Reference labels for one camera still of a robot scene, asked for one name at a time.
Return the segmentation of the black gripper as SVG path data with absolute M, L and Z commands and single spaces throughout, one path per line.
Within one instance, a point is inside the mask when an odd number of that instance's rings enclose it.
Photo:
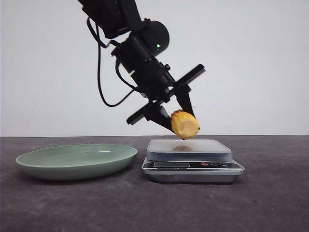
M 133 80 L 138 85 L 138 90 L 149 101 L 126 120 L 127 124 L 134 125 L 142 118 L 146 118 L 147 121 L 153 121 L 173 132 L 171 117 L 162 106 L 162 103 L 169 102 L 172 96 L 176 96 L 178 104 L 185 112 L 195 116 L 189 97 L 191 91 L 189 83 L 205 72 L 204 66 L 198 64 L 178 81 L 172 78 L 169 69 L 169 65 L 163 65 L 154 59 L 144 63 L 132 74 Z

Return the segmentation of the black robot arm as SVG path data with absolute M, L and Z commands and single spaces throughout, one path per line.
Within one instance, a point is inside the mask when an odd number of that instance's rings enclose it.
M 98 49 L 114 45 L 111 55 L 116 58 L 115 71 L 132 92 L 138 92 L 148 103 L 127 120 L 134 125 L 145 118 L 169 131 L 171 117 L 162 103 L 176 97 L 181 109 L 193 115 L 189 83 L 200 76 L 205 67 L 198 64 L 178 81 L 156 56 L 167 49 L 169 32 L 158 21 L 141 19 L 133 0 L 82 0 L 82 10 L 88 16 L 87 26 Z

